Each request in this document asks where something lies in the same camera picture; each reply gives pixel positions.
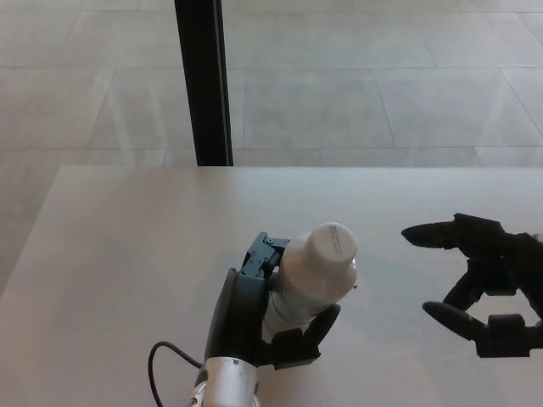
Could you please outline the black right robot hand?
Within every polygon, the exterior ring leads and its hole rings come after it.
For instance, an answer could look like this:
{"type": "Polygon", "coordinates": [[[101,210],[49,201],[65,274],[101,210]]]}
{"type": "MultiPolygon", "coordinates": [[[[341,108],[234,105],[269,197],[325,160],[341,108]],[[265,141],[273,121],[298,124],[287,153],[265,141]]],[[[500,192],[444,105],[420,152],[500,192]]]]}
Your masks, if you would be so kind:
{"type": "Polygon", "coordinates": [[[467,311],[481,296],[522,293],[542,314],[542,242],[537,235],[508,233],[496,220],[456,214],[450,221],[411,226],[402,236],[421,248],[457,249],[467,270],[441,301],[423,310],[456,335],[472,341],[480,358],[528,357],[542,347],[542,325],[527,326],[520,314],[490,315],[487,322],[467,311]]]}

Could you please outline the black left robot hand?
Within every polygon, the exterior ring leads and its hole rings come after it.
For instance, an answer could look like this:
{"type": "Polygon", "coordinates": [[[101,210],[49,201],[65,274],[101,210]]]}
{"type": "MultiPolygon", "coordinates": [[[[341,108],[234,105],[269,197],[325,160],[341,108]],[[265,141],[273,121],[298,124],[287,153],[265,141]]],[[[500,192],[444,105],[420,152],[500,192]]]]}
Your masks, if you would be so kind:
{"type": "Polygon", "coordinates": [[[233,357],[255,367],[275,369],[309,365],[321,353],[319,344],[338,318],[341,306],[329,305],[306,329],[294,328],[275,334],[266,342],[263,320],[277,273],[290,241],[260,233],[249,247],[240,270],[227,272],[210,323],[204,359],[233,357]]]}

